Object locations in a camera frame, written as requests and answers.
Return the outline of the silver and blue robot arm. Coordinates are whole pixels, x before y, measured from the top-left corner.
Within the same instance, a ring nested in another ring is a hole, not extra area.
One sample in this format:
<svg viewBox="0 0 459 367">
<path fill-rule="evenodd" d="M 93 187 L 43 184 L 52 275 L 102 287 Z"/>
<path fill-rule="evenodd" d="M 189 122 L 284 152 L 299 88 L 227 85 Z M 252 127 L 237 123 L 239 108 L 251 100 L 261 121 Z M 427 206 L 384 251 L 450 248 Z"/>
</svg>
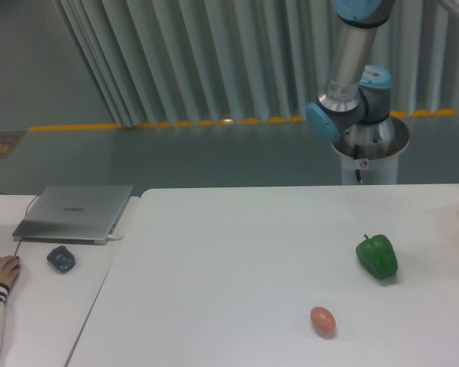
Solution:
<svg viewBox="0 0 459 367">
<path fill-rule="evenodd" d="M 306 118 L 334 139 L 356 124 L 459 114 L 459 1 L 333 1 L 338 40 Z"/>
</svg>

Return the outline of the person's hand on mouse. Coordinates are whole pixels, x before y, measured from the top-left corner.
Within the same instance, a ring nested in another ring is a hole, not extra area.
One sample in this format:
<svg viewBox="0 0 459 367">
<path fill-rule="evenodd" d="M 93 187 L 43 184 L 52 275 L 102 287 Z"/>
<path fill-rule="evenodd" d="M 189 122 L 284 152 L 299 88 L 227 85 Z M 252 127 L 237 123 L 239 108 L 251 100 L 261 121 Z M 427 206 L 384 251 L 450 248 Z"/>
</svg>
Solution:
<svg viewBox="0 0 459 367">
<path fill-rule="evenodd" d="M 0 285 L 11 289 L 20 274 L 21 259 L 9 255 L 0 257 Z"/>
</svg>

